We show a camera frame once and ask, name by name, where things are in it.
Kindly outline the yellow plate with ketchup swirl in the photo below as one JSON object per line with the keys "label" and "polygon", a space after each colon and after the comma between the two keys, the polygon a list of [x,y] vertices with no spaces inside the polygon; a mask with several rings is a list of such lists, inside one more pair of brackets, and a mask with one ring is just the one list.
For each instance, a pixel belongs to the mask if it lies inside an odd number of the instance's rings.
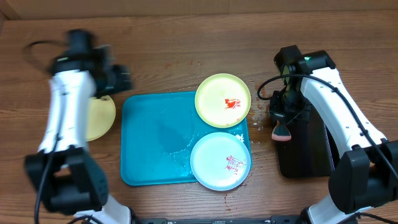
{"label": "yellow plate with ketchup swirl", "polygon": [[116,107],[109,96],[92,97],[88,108],[86,140],[93,141],[106,134],[112,127],[116,117]]}

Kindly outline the yellow-green plate with red stain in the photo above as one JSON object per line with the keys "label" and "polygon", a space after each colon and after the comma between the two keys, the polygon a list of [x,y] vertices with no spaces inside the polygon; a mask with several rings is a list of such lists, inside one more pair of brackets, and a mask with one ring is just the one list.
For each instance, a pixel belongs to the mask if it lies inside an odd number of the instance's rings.
{"label": "yellow-green plate with red stain", "polygon": [[237,76],[218,73],[206,78],[195,93],[195,109],[210,126],[230,128],[249,113],[251,94],[248,86]]}

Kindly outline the light blue plate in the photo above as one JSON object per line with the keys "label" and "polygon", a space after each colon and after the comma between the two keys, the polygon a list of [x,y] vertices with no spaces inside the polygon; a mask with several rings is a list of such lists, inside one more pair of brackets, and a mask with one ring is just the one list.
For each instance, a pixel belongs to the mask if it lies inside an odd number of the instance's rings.
{"label": "light blue plate", "polygon": [[228,191],[241,185],[251,165],[248,148],[230,133],[217,132],[202,137],[190,156],[196,180],[215,191]]}

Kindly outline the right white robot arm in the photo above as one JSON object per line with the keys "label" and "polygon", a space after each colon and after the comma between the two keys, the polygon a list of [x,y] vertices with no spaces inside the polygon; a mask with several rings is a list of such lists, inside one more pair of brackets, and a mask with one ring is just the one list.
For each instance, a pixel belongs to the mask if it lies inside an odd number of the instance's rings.
{"label": "right white robot arm", "polygon": [[272,138],[279,153],[299,164],[324,162],[328,195],[300,215],[272,223],[355,223],[370,208],[397,200],[397,142],[365,117],[323,50],[295,45],[274,57],[284,88],[269,98]]}

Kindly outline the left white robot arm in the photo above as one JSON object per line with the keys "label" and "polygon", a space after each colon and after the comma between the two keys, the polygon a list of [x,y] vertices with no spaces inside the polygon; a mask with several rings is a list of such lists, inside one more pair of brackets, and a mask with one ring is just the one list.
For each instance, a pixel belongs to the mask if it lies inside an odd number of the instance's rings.
{"label": "left white robot arm", "polygon": [[89,103],[132,88],[129,69],[113,65],[106,47],[95,47],[83,29],[67,33],[67,47],[49,67],[24,47],[25,59],[48,73],[50,110],[37,153],[25,157],[24,169],[37,192],[34,221],[41,205],[53,213],[73,215],[73,223],[139,223],[133,210],[111,196],[106,174],[90,156],[86,140]]}

